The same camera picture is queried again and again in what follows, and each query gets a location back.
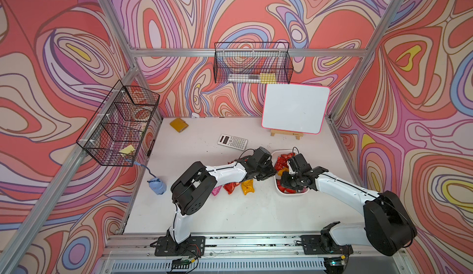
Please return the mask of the white storage box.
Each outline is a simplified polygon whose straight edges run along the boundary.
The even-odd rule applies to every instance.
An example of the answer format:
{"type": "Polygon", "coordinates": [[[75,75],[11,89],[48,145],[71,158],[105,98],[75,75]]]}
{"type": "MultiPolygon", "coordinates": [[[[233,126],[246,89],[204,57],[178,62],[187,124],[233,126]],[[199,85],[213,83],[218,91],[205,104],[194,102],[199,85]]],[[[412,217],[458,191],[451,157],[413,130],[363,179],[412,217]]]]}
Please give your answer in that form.
{"type": "Polygon", "coordinates": [[[304,188],[301,191],[297,191],[282,186],[282,175],[286,171],[289,172],[288,160],[294,155],[295,153],[292,150],[276,150],[271,154],[272,164],[277,171],[276,175],[274,175],[274,185],[276,192],[281,196],[302,196],[309,190],[304,188]]]}

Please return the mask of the yellow tea bag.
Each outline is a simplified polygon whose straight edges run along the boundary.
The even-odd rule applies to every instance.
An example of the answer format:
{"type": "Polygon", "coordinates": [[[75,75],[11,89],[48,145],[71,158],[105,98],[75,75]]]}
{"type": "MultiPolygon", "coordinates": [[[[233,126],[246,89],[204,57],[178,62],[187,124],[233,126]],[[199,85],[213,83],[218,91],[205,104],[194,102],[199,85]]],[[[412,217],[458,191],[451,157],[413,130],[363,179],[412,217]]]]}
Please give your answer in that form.
{"type": "Polygon", "coordinates": [[[288,172],[289,172],[289,169],[288,169],[288,168],[283,168],[283,169],[281,169],[281,170],[278,171],[278,175],[279,175],[279,176],[282,176],[283,173],[288,173],[288,172]]]}
{"type": "Polygon", "coordinates": [[[254,180],[253,179],[250,179],[250,180],[246,180],[244,182],[242,182],[241,184],[241,188],[242,188],[242,191],[243,191],[243,194],[244,195],[247,195],[249,193],[254,193],[255,192],[255,189],[254,189],[254,180]]]}

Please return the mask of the red tea bag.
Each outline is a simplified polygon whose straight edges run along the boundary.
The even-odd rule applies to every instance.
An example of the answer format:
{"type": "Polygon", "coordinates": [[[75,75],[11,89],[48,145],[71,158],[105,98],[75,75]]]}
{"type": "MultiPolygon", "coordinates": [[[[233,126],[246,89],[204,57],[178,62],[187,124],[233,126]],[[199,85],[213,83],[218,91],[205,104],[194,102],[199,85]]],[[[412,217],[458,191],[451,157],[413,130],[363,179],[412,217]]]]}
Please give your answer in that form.
{"type": "Polygon", "coordinates": [[[233,194],[233,192],[235,191],[235,189],[239,185],[240,185],[240,183],[238,183],[238,182],[231,182],[231,183],[225,184],[224,189],[229,195],[231,195],[231,194],[233,194]]]}
{"type": "Polygon", "coordinates": [[[277,158],[277,161],[276,161],[276,164],[274,165],[274,168],[277,170],[277,171],[281,171],[283,169],[288,169],[289,168],[289,165],[288,165],[288,160],[292,157],[295,156],[295,153],[291,152],[291,153],[286,153],[286,154],[281,154],[278,158],[277,158]]]}
{"type": "Polygon", "coordinates": [[[281,180],[277,179],[276,184],[277,184],[277,189],[283,194],[296,194],[297,193],[296,190],[292,190],[292,189],[288,189],[288,188],[284,187],[281,183],[281,180]]]}

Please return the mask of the pink tea bag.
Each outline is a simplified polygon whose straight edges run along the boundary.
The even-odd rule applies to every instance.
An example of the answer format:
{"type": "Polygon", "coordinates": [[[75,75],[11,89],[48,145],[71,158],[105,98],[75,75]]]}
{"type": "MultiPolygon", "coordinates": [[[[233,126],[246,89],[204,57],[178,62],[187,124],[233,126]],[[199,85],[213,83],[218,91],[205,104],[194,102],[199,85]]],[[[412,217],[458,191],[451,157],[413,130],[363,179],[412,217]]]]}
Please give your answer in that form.
{"type": "Polygon", "coordinates": [[[215,188],[213,189],[213,191],[212,191],[212,195],[213,195],[213,196],[217,196],[217,195],[219,194],[221,188],[222,188],[221,185],[218,186],[218,187],[215,187],[215,188]]]}

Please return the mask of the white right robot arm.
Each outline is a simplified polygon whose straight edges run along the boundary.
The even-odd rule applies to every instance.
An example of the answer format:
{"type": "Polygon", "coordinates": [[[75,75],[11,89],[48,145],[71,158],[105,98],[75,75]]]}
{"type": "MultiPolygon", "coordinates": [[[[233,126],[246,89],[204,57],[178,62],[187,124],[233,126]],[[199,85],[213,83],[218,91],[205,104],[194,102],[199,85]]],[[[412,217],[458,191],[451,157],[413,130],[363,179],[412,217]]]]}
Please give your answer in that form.
{"type": "Polygon", "coordinates": [[[321,247],[328,253],[343,246],[372,246],[385,256],[412,245],[418,232],[399,197],[347,182],[321,166],[311,167],[302,154],[288,160],[281,186],[300,191],[314,190],[332,196],[356,210],[363,222],[332,222],[320,231],[321,247]]]}

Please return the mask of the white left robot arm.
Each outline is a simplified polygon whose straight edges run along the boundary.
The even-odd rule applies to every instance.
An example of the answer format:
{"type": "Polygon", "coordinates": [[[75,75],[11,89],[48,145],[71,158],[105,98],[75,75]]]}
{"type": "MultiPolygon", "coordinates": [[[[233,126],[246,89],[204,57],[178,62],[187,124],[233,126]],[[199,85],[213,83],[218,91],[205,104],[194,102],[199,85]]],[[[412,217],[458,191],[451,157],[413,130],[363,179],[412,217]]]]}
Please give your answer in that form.
{"type": "Polygon", "coordinates": [[[169,236],[176,244],[190,237],[191,216],[200,210],[216,187],[248,180],[266,180],[276,175],[271,153],[263,147],[253,154],[221,166],[205,166],[196,161],[172,184],[172,202],[176,206],[169,236]]]}

